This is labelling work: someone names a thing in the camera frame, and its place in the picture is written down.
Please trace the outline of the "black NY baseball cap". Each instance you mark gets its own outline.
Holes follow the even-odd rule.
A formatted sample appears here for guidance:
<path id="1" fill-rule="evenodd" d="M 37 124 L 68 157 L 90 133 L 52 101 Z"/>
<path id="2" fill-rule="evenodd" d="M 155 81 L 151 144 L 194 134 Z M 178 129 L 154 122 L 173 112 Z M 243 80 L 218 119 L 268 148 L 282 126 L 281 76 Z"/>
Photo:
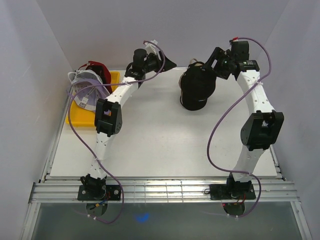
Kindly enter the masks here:
<path id="1" fill-rule="evenodd" d="M 188 65 L 179 79 L 180 94 L 183 95 L 185 109 L 189 111 L 202 109 L 216 89 L 216 74 L 214 71 L 202 71 L 202 66 Z"/>

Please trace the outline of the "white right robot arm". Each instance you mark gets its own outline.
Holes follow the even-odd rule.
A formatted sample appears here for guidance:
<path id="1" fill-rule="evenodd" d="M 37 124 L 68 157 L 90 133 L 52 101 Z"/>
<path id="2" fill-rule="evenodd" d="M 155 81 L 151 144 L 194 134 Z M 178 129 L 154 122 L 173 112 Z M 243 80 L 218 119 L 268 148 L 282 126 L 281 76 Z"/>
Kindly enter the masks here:
<path id="1" fill-rule="evenodd" d="M 233 75 L 243 95 L 232 105 L 234 108 L 242 100 L 246 101 L 249 117 L 240 130 L 242 149 L 235 167 L 223 187 L 226 194 L 237 199 L 242 194 L 253 192 L 253 172 L 266 150 L 273 145 L 284 122 L 284 114 L 271 105 L 263 87 L 264 76 L 256 60 L 250 59 L 250 38 L 236 37 L 230 40 L 230 48 L 217 47 L 206 66 L 213 67 L 219 78 Z"/>

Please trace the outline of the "purple LA baseball cap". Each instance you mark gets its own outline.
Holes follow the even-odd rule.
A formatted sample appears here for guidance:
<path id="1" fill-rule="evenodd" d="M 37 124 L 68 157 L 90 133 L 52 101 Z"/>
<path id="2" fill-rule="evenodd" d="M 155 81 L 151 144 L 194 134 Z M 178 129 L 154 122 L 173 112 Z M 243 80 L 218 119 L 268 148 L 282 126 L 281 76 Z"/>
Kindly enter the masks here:
<path id="1" fill-rule="evenodd" d="M 75 78 L 70 81 L 71 90 L 76 94 L 74 98 L 75 103 L 82 109 L 95 112 L 98 99 L 105 99 L 113 93 L 109 86 L 95 86 L 103 84 L 99 79 L 93 78 Z"/>

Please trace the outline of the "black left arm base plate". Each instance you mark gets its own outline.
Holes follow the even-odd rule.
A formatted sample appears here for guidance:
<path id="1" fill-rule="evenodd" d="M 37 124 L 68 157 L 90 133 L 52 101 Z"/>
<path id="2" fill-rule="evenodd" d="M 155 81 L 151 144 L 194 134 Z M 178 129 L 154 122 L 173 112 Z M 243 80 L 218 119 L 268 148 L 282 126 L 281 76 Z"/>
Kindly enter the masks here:
<path id="1" fill-rule="evenodd" d="M 122 190 L 119 185 L 106 185 L 98 190 L 89 190 L 81 185 L 78 189 L 78 201 L 119 201 Z"/>

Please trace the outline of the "tan R baseball cap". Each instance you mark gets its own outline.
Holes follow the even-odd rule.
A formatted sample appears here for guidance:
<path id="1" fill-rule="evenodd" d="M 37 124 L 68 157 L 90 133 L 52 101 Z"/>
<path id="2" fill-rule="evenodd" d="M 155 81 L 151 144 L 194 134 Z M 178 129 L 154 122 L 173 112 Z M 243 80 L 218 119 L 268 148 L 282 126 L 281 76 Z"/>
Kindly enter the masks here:
<path id="1" fill-rule="evenodd" d="M 189 62 L 190 66 L 196 66 L 196 67 L 202 66 L 203 64 L 204 63 L 202 61 L 198 61 L 196 58 L 192 58 Z"/>

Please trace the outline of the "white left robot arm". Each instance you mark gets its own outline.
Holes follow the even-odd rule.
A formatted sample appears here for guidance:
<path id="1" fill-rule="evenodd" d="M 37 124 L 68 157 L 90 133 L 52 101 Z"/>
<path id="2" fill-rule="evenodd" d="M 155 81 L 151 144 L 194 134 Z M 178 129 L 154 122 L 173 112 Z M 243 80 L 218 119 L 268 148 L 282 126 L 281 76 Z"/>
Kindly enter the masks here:
<path id="1" fill-rule="evenodd" d="M 84 190 L 95 200 L 100 200 L 106 195 L 106 176 L 108 173 L 101 164 L 107 157 L 107 151 L 111 148 L 112 141 L 123 125 L 122 107 L 129 97 L 139 89 L 146 74 L 156 74 L 169 71 L 177 66 L 164 54 L 159 57 L 156 53 L 139 48 L 134 51 L 133 61 L 126 68 L 121 85 L 108 97 L 97 101 L 94 125 L 96 127 L 96 143 L 93 153 L 93 161 L 86 176 L 80 181 Z"/>

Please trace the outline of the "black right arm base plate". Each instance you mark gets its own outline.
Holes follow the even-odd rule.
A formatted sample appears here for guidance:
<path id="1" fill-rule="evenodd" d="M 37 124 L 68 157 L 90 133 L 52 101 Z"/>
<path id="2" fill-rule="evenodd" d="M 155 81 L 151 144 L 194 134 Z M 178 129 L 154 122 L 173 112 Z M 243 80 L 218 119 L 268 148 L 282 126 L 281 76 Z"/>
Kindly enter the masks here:
<path id="1" fill-rule="evenodd" d="M 211 200 L 256 199 L 256 194 L 252 185 L 249 190 L 230 190 L 226 184 L 210 184 L 203 193 L 209 195 Z"/>

